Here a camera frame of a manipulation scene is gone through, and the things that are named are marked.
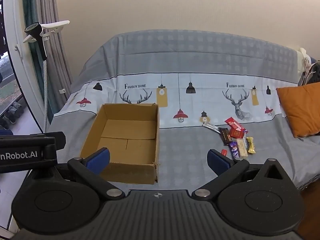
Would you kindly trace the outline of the small red candy stick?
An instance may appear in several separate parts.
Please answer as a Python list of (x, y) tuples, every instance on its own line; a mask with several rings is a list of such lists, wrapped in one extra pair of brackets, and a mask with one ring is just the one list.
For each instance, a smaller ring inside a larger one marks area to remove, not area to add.
[(222, 155), (226, 156), (226, 155), (227, 155), (227, 153), (228, 153), (228, 152), (227, 152), (227, 150), (222, 149), (222, 151), (221, 151), (221, 154), (222, 154)]

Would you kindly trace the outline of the white rice cracker packet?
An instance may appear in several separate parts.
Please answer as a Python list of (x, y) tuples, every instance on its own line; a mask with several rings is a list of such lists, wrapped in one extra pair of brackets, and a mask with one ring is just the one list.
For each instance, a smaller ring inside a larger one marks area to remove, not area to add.
[(245, 144), (244, 140), (242, 138), (241, 139), (238, 138), (238, 139), (236, 139), (236, 143), (238, 146), (240, 157), (247, 158), (248, 153), (247, 153), (247, 148), (246, 148), (246, 144)]

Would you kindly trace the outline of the purple candy packet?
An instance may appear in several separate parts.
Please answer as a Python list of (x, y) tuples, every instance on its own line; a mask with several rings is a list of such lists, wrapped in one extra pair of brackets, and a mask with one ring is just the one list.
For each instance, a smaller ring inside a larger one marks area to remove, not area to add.
[(236, 158), (240, 157), (237, 142), (235, 142), (235, 141), (230, 142), (229, 143), (229, 148), (231, 150), (231, 154), (232, 154), (233, 159), (236, 159)]

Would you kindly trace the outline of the dark brown chocolate bar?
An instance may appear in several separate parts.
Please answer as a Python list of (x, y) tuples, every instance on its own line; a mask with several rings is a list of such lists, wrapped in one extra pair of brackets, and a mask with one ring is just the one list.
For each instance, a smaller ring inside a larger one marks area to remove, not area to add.
[(229, 145), (231, 142), (233, 142), (227, 128), (219, 127), (219, 131), (224, 145)]

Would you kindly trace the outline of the gold candy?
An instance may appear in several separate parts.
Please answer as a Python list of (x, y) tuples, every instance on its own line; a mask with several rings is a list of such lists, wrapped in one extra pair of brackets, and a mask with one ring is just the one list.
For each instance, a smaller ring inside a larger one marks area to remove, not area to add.
[(247, 137), (247, 143), (248, 143), (248, 150), (247, 150), (248, 153), (256, 154), (253, 137)]

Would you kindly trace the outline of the red snack packet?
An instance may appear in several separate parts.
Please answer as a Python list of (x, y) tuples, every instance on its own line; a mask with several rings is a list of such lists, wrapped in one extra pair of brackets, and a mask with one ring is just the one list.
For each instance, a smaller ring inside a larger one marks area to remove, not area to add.
[(237, 130), (237, 131), (245, 130), (245, 128), (241, 124), (239, 124), (233, 117), (226, 119), (225, 123), (228, 124), (234, 130)]

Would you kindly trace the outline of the red square snack box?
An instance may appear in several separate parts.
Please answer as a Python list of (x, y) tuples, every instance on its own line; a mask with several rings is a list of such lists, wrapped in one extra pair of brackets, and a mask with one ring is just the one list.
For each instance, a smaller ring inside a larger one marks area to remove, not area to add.
[(231, 129), (229, 130), (229, 135), (232, 138), (241, 139), (245, 135), (245, 130), (244, 129), (238, 130), (238, 129), (234, 129), (234, 128), (231, 127)]

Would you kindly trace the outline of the silver foil snack stick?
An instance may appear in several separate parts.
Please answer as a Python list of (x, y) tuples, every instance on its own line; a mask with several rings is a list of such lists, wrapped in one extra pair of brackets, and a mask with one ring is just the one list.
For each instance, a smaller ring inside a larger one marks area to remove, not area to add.
[(211, 131), (214, 131), (218, 134), (221, 134), (219, 128), (215, 125), (212, 125), (210, 122), (205, 122), (202, 124), (203, 127), (207, 128), (207, 129), (210, 129)]

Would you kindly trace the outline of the shoes on floor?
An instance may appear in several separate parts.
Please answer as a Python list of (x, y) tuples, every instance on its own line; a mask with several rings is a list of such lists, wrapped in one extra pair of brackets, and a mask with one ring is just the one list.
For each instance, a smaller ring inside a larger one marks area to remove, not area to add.
[(14, 125), (23, 113), (24, 107), (18, 102), (13, 102), (12, 105), (1, 114), (1, 129), (9, 130), (10, 126)]

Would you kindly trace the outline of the brown cardboard box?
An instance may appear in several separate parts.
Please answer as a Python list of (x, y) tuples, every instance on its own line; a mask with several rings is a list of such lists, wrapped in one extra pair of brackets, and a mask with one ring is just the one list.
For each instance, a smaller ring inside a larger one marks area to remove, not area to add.
[(88, 157), (103, 147), (110, 152), (110, 163), (100, 172), (102, 178), (128, 184), (156, 183), (159, 156), (158, 105), (102, 105), (80, 156)]

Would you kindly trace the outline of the grey printed sofa cover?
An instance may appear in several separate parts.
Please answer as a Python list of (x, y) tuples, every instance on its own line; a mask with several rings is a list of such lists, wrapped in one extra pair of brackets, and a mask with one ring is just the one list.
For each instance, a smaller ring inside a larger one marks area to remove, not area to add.
[(294, 138), (277, 88), (298, 84), (303, 54), (238, 35), (186, 30), (119, 34), (85, 63), (50, 130), (62, 131), (61, 163), (77, 157), (106, 103), (157, 104), (160, 124), (159, 189), (193, 190), (210, 180), (205, 163), (219, 136), (202, 127), (234, 118), (254, 139), (262, 163), (279, 160), (299, 189), (319, 179), (319, 137)]

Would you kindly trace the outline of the orange cushion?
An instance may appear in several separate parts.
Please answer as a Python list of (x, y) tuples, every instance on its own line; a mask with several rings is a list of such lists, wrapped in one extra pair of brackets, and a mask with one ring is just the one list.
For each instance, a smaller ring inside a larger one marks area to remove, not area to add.
[(292, 134), (308, 137), (319, 133), (319, 83), (276, 89)]

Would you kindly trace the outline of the clothes pile on sofa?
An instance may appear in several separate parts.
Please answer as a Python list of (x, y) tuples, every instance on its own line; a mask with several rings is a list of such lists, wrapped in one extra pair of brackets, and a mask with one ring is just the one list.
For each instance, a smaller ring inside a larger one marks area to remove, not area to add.
[(304, 48), (297, 51), (298, 86), (319, 82), (319, 60), (310, 57)]

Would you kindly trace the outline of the grey green curtain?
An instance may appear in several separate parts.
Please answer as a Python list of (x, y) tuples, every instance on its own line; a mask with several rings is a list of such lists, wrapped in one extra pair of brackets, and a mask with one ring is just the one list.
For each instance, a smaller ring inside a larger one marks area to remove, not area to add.
[[(59, 20), (56, 0), (22, 0), (25, 25), (53, 23)], [(47, 53), (48, 120), (52, 121), (71, 94), (73, 82), (60, 33), (44, 41)]]

